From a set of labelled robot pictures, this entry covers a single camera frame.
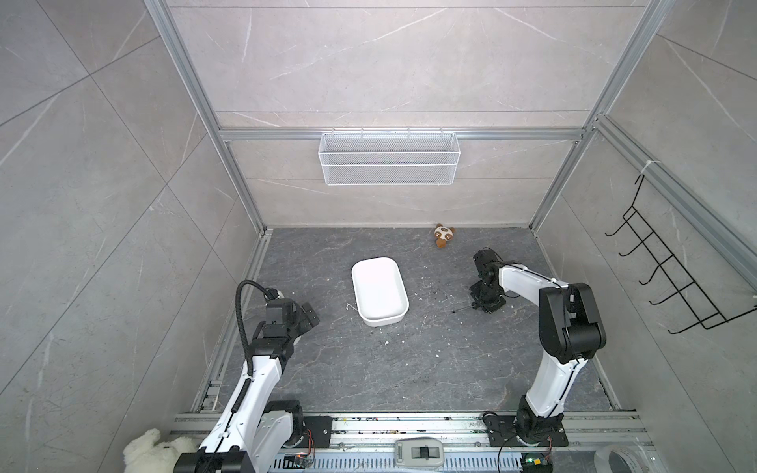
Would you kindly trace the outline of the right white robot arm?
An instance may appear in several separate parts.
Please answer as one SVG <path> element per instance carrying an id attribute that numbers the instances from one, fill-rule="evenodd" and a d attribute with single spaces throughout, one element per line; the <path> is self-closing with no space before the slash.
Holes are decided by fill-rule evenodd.
<path id="1" fill-rule="evenodd" d="M 607 341 L 593 290 L 506 262 L 492 248 L 473 256 L 479 280 L 470 287 L 471 307 L 494 313 L 512 293 L 538 311 L 537 334 L 543 354 L 531 388 L 522 396 L 514 421 L 515 438 L 538 445 L 562 428 L 565 402 L 581 370 Z"/>

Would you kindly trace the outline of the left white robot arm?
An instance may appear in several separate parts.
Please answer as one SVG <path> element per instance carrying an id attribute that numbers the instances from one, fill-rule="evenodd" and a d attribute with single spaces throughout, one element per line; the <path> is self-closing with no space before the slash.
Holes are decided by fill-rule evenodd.
<path id="1" fill-rule="evenodd" d="M 242 291 L 253 287 L 265 299 L 266 319 L 252 336 L 242 315 Z M 319 325 L 309 304 L 300 305 L 274 288 L 244 280 L 236 289 L 235 313 L 244 366 L 216 426 L 197 451 L 183 453 L 175 472 L 267 472 L 282 447 L 299 445 L 306 434 L 297 401 L 270 401 L 298 339 Z"/>

